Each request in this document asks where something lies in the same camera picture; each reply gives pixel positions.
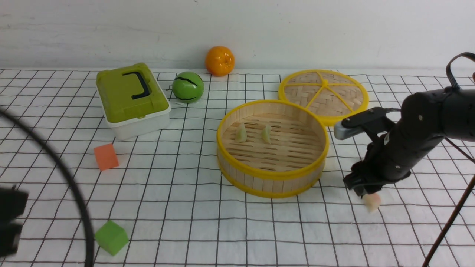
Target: yellow rim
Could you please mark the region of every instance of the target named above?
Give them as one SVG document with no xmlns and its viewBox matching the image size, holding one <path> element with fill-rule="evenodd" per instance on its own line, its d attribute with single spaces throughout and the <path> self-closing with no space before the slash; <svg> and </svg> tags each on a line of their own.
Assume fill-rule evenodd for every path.
<svg viewBox="0 0 475 267">
<path fill-rule="evenodd" d="M 312 118 L 314 118 L 323 127 L 323 133 L 325 135 L 325 148 L 324 148 L 322 154 L 320 155 L 320 157 L 318 157 L 318 159 L 316 161 L 314 161 L 313 163 L 311 163 L 311 164 L 309 164 L 309 165 L 307 165 L 307 166 L 305 166 L 301 169 L 298 169 L 298 170 L 287 171 L 287 172 L 271 172 L 271 171 L 264 171 L 264 170 L 260 170 L 260 169 L 250 167 L 249 165 L 246 165 L 246 164 L 238 161 L 231 154 L 229 154 L 229 152 L 224 148 L 223 141 L 221 139 L 221 135 L 219 134 L 221 132 L 221 128 L 222 128 L 224 122 L 226 121 L 226 119 L 229 116 L 231 116 L 238 109 L 243 108 L 243 107 L 248 106 L 248 105 L 254 105 L 254 104 L 259 104 L 259 103 L 279 103 L 279 104 L 284 104 L 284 105 L 290 105 L 290 106 L 293 106 L 293 107 L 298 108 L 300 110 L 303 110 L 303 111 L 307 112 L 307 114 L 312 116 Z M 326 158 L 326 155 L 328 153 L 328 148 L 330 146 L 328 133 L 325 130 L 324 125 L 321 122 L 321 120 L 319 119 L 319 117 L 317 117 L 315 114 L 311 113 L 307 109 L 305 109 L 305 108 L 303 108 L 303 107 L 301 107 L 297 104 L 294 104 L 294 103 L 291 103 L 291 102 L 285 102 L 285 101 L 281 101 L 281 100 L 256 100 L 256 101 L 252 101 L 252 102 L 242 104 L 242 105 L 234 108 L 228 114 L 226 114 L 224 116 L 224 118 L 221 120 L 221 123 L 219 123 L 218 130 L 216 131 L 216 143 L 218 144 L 219 152 L 221 152 L 224 159 L 227 162 L 229 162 L 229 164 L 231 164 L 231 166 L 233 166 L 234 168 L 236 168 L 240 172 L 246 173 L 246 174 L 251 175 L 251 176 L 256 176 L 256 177 L 259 177 L 261 179 L 270 179 L 270 180 L 276 180 L 276 181 L 292 180 L 292 179 L 299 178 L 303 175 L 307 175 L 307 174 L 313 172 L 316 168 L 318 168 L 318 166 Z"/>
<path fill-rule="evenodd" d="M 310 104 L 317 98 L 318 94 L 320 93 L 320 91 L 322 91 L 323 89 L 327 89 L 327 90 L 330 90 L 340 101 L 343 102 L 343 104 L 345 104 L 345 106 L 351 111 L 349 114 L 347 115 L 343 115 L 343 116 L 334 116 L 334 117 L 329 117 L 329 116 L 318 116 L 318 118 L 320 119 L 320 121 L 322 122 L 323 126 L 330 126 L 330 127 L 333 127 L 335 125 L 335 123 L 341 121 L 342 119 L 346 118 L 346 117 L 349 117 L 349 116 L 352 116 L 352 115 L 355 115 L 357 113 L 360 113 L 362 111 L 365 111 L 367 108 L 368 108 L 368 104 L 370 103 L 370 97 L 368 95 L 368 92 L 366 91 L 366 89 L 355 79 L 351 78 L 350 76 L 348 75 L 345 75 L 345 74 L 341 74 L 339 72 L 335 72 L 335 71 L 331 71 L 331 70 L 323 70 L 323 69 L 309 69 L 309 70 L 303 70 L 303 71 L 299 71 L 299 72 L 296 72 L 296 73 L 293 73 L 289 76 L 287 76 L 281 83 L 280 83 L 280 86 L 279 86 L 279 92 L 278 92 L 278 95 L 279 95 L 279 100 L 282 100 L 282 101 L 285 101 L 285 102 L 288 102 L 288 103 L 291 103 L 287 97 L 285 96 L 285 87 L 286 86 L 295 86 L 295 84 L 290 84 L 288 85 L 287 82 L 294 78 L 295 76 L 298 76 L 298 75 L 301 75 L 301 74 L 305 74 L 305 73 L 309 73 L 309 72 L 313 72 L 313 73 L 316 73 L 320 79 L 323 81 L 323 77 L 320 73 L 330 73 L 330 74 L 335 74 L 335 75 L 338 75 L 340 77 L 343 77 L 345 79 L 348 79 L 350 81 L 352 81 L 354 84 L 329 84 L 330 86 L 356 86 L 358 87 L 360 90 L 361 90 L 361 93 L 363 94 L 363 102 L 362 104 L 360 105 L 360 107 L 356 110 L 352 110 L 351 108 L 349 108 L 349 105 L 346 103 L 346 101 L 344 101 L 341 96 L 337 93 L 335 93 L 328 85 L 324 84 L 324 83 L 321 83 L 321 84 L 297 84 L 297 85 L 308 85 L 308 86 L 320 86 L 320 89 L 316 92 L 315 96 L 311 99 L 311 101 L 309 102 L 309 104 L 305 107 L 305 108 L 308 108 L 310 106 Z"/>
<path fill-rule="evenodd" d="M 298 194 L 300 194 L 304 191 L 307 191 L 309 188 L 311 188 L 320 179 L 320 177 L 322 176 L 322 173 L 323 173 L 323 170 L 321 172 L 319 172 L 317 177 L 315 178 L 315 180 L 313 180 L 311 183 L 309 183 L 305 187 L 302 187 L 300 189 L 297 189 L 297 190 L 294 190 L 294 191 L 291 191 L 291 192 L 287 192 L 287 193 L 273 193 L 273 192 L 265 192 L 265 191 L 255 190 L 255 189 L 247 187 L 243 184 L 238 183 L 236 180 L 234 180 L 223 169 L 223 167 L 221 166 L 221 163 L 219 162 L 219 160 L 218 160 L 218 165 L 219 165 L 219 168 L 221 169 L 221 173 L 223 174 L 224 178 L 226 178 L 226 180 L 228 180 L 228 182 L 230 182 L 232 185 L 236 186 L 238 189 L 240 189 L 240 190 L 242 190 L 246 193 L 249 193 L 251 195 L 255 195 L 255 196 L 258 196 L 258 197 L 262 197 L 262 198 L 270 198 L 270 199 L 282 199 L 282 198 L 293 197 L 293 196 L 298 195 Z"/>
</svg>

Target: small pink object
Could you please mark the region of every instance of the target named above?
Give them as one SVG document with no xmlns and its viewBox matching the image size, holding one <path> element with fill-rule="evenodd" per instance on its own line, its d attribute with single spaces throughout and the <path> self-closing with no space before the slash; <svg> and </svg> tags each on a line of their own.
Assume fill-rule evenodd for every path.
<svg viewBox="0 0 475 267">
<path fill-rule="evenodd" d="M 370 213 L 374 212 L 381 205 L 381 197 L 377 194 L 366 194 L 363 196 L 364 204 Z"/>
</svg>

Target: white wall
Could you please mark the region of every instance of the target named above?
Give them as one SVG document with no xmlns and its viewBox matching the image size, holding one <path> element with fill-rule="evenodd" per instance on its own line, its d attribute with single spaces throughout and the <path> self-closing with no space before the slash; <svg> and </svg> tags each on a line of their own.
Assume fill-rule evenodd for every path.
<svg viewBox="0 0 475 267">
<path fill-rule="evenodd" d="M 441 68 L 475 51 L 475 1 L 0 0 L 0 67 L 200 68 L 214 45 L 236 68 Z"/>
</svg>

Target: orange foam cube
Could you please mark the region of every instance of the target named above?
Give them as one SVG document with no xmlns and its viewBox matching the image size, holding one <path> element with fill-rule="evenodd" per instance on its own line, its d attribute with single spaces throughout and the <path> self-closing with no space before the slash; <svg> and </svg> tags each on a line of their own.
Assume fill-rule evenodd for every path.
<svg viewBox="0 0 475 267">
<path fill-rule="evenodd" d="M 94 148 L 95 161 L 101 171 L 119 166 L 119 160 L 115 154 L 112 143 Z"/>
</svg>

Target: yellow spoke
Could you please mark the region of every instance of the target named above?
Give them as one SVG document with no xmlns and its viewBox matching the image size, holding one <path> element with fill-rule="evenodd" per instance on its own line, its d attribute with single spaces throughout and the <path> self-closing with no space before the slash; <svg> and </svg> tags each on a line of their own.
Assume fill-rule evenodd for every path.
<svg viewBox="0 0 475 267">
<path fill-rule="evenodd" d="M 306 83 L 301 83 L 301 84 L 286 84 L 285 87 L 287 86 L 322 86 L 322 84 L 306 84 Z"/>
<path fill-rule="evenodd" d="M 324 78 L 323 78 L 323 76 L 320 74 L 320 72 L 317 72 L 317 74 L 318 74 L 320 80 L 322 81 L 322 83 L 324 83 Z"/>
<path fill-rule="evenodd" d="M 356 84 L 328 84 L 329 86 L 356 86 Z"/>
<path fill-rule="evenodd" d="M 350 108 L 350 106 L 346 103 L 346 101 L 343 100 L 343 98 L 337 94 L 335 91 L 331 90 L 329 87 L 326 87 L 326 89 L 328 89 L 330 92 L 332 92 L 340 101 L 343 102 L 343 104 L 345 104 L 345 106 L 351 111 L 353 112 L 352 108 Z"/>
<path fill-rule="evenodd" d="M 318 97 L 318 95 L 320 94 L 320 92 L 324 90 L 324 87 L 320 87 L 320 89 L 318 89 L 318 91 L 315 93 L 315 95 L 312 97 L 312 99 L 310 99 L 310 101 L 308 102 L 307 106 L 305 107 L 306 109 L 315 101 L 315 99 Z"/>
</svg>

